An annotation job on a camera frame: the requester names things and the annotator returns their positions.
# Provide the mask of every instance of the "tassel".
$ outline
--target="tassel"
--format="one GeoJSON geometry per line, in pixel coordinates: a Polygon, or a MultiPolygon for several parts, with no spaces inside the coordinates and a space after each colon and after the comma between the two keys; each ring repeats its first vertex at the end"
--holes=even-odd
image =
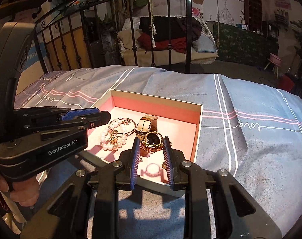
{"type": "Polygon", "coordinates": [[[154,37],[152,36],[152,47],[155,48],[155,41],[154,41],[154,37]]]}
{"type": "Polygon", "coordinates": [[[153,35],[156,35],[156,30],[155,30],[154,24],[152,24],[152,27],[153,27],[153,35]]]}

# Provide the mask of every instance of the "black metal railing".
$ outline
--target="black metal railing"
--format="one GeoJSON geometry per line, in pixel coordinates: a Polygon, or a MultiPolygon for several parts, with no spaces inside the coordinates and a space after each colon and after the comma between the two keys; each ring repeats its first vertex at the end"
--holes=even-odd
{"type": "MultiPolygon", "coordinates": [[[[101,46],[101,49],[102,49],[102,53],[101,53],[102,56],[103,56],[102,61],[103,61],[103,64],[106,65],[105,52],[104,52],[103,41],[102,41],[102,36],[101,36],[102,33],[101,33],[100,27],[99,27],[99,19],[98,19],[98,12],[97,12],[96,6],[100,5],[100,4],[103,4],[103,3],[110,3],[110,7],[113,8],[112,3],[114,4],[114,2],[116,0],[101,0],[101,1],[99,1],[99,0],[94,0],[94,1],[86,0],[85,5],[81,6],[77,10],[74,10],[72,13],[66,14],[63,17],[61,17],[61,15],[60,15],[60,17],[58,17],[59,16],[59,14],[58,14],[48,24],[46,24],[46,22],[45,22],[45,19],[47,17],[51,16],[53,13],[57,13],[57,11],[61,14],[63,11],[66,10],[66,8],[72,6],[76,1],[77,0],[66,0],[65,2],[61,3],[60,5],[56,6],[53,9],[51,9],[49,12],[45,13],[42,17],[40,17],[36,21],[37,24],[41,24],[41,26],[42,26],[42,30],[40,32],[38,32],[34,37],[36,51],[37,51],[38,54],[41,53],[41,50],[40,50],[40,47],[39,47],[38,35],[42,35],[42,39],[43,39],[44,45],[45,45],[46,55],[48,57],[49,64],[50,64],[50,66],[49,66],[50,71],[54,70],[54,68],[53,68],[52,61],[50,59],[50,54],[48,52],[48,47],[47,47],[48,44],[52,44],[52,48],[53,48],[53,51],[54,51],[54,54],[55,54],[55,57],[56,57],[56,60],[57,60],[57,66],[60,70],[62,70],[62,63],[61,63],[61,60],[59,59],[59,56],[58,56],[58,53],[57,53],[57,48],[56,48],[56,45],[55,45],[55,41],[54,41],[54,38],[53,38],[52,29],[51,29],[51,27],[54,26],[55,24],[58,25],[59,38],[61,39],[61,43],[62,43],[62,48],[61,49],[63,50],[63,52],[65,54],[65,58],[66,58],[66,60],[62,60],[62,62],[66,61],[66,63],[67,63],[67,65],[64,66],[64,69],[68,68],[69,70],[71,70],[70,60],[72,60],[72,59],[68,57],[67,44],[64,41],[64,38],[63,38],[64,33],[62,33],[61,26],[60,26],[61,21],[63,21],[65,18],[68,18],[68,22],[69,22],[70,35],[71,35],[71,38],[72,38],[72,44],[73,44],[74,51],[75,51],[75,54],[76,54],[75,60],[78,64],[79,68],[81,68],[83,66],[83,64],[81,62],[81,57],[79,56],[78,49],[77,49],[77,46],[76,46],[76,41],[75,41],[75,37],[74,37],[74,30],[73,30],[71,19],[70,19],[70,17],[72,15],[76,14],[76,13],[80,13],[82,30],[83,30],[83,35],[84,35],[84,42],[85,42],[85,46],[87,48],[89,61],[91,63],[91,66],[93,68],[95,67],[93,59],[92,59],[92,53],[90,52],[90,42],[89,42],[89,38],[88,38],[88,35],[87,35],[87,31],[85,29],[85,23],[84,23],[84,18],[85,18],[84,10],[89,9],[91,7],[94,7],[97,34],[98,34],[99,43],[100,43],[100,46],[101,46]],[[49,33],[50,33],[50,41],[48,41],[48,42],[45,41],[45,36],[44,36],[44,31],[46,31],[47,29],[49,30],[49,33]]],[[[150,2],[149,1],[150,0],[148,0],[148,14],[149,14],[149,18],[151,18],[151,10],[150,10],[150,2]]],[[[191,4],[192,4],[192,2],[191,2],[191,0],[185,0],[185,3],[186,3],[186,16],[187,16],[187,35],[186,35],[187,36],[187,38],[186,38],[187,41],[186,41],[186,56],[185,56],[185,73],[190,73],[191,45],[192,45],[192,40],[191,40],[191,32],[192,32],[191,4]]],[[[170,70],[171,69],[171,62],[172,62],[172,60],[171,60],[172,44],[171,44],[170,0],[167,0],[167,6],[168,6],[168,26],[169,26],[168,57],[169,57],[169,70],[170,70]]],[[[130,2],[128,2],[128,8],[129,8],[130,24],[131,24],[131,32],[132,32],[132,43],[133,43],[132,51],[134,53],[135,64],[138,66],[137,45],[136,45],[136,41],[135,41],[133,16],[132,16],[133,12],[132,12],[132,5],[131,5],[130,2]]],[[[115,17],[112,17],[112,18],[113,18],[113,26],[114,26],[114,29],[115,29],[114,31],[116,31],[116,28],[117,28],[116,20],[117,19],[115,19],[115,17]]],[[[120,58],[119,47],[117,47],[116,50],[117,50],[117,52],[119,54],[118,56],[120,58]]],[[[42,57],[39,57],[39,58],[40,58],[40,63],[42,65],[42,69],[45,72],[48,72],[48,70],[46,69],[46,65],[45,65],[45,62],[44,62],[43,58],[42,57]]],[[[154,49],[153,48],[151,48],[151,60],[152,60],[151,66],[155,67],[156,64],[155,64],[154,49]]]]}

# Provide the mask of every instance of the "pillow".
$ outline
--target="pillow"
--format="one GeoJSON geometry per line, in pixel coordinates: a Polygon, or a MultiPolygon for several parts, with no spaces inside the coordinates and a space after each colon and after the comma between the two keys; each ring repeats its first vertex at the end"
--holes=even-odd
{"type": "Polygon", "coordinates": [[[209,37],[203,35],[201,35],[197,40],[193,41],[193,47],[196,52],[216,53],[215,43],[209,37]]]}
{"type": "MultiPolygon", "coordinates": [[[[141,36],[141,30],[138,29],[134,32],[135,45],[137,46],[137,48],[141,47],[141,45],[137,41],[138,37],[140,37],[140,36],[141,36]]],[[[121,41],[126,49],[132,50],[133,42],[132,42],[132,33],[131,33],[130,29],[126,29],[126,30],[122,30],[122,31],[118,32],[118,38],[121,39],[121,41]]]]}

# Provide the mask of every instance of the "leather watch strap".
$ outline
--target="leather watch strap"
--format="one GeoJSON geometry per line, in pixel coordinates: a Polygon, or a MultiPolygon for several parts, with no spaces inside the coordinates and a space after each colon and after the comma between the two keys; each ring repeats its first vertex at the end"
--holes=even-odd
{"type": "Polygon", "coordinates": [[[145,115],[140,119],[135,131],[140,141],[149,131],[158,131],[157,119],[155,115],[145,115]]]}

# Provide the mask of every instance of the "blue gripper pad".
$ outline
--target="blue gripper pad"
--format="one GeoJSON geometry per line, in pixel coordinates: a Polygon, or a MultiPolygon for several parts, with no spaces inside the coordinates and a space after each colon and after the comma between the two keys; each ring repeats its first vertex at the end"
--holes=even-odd
{"type": "Polygon", "coordinates": [[[62,121],[73,120],[75,117],[81,117],[81,116],[85,116],[87,114],[98,113],[98,112],[99,112],[98,108],[71,110],[71,111],[68,111],[65,115],[63,115],[61,117],[61,120],[62,121]]]}

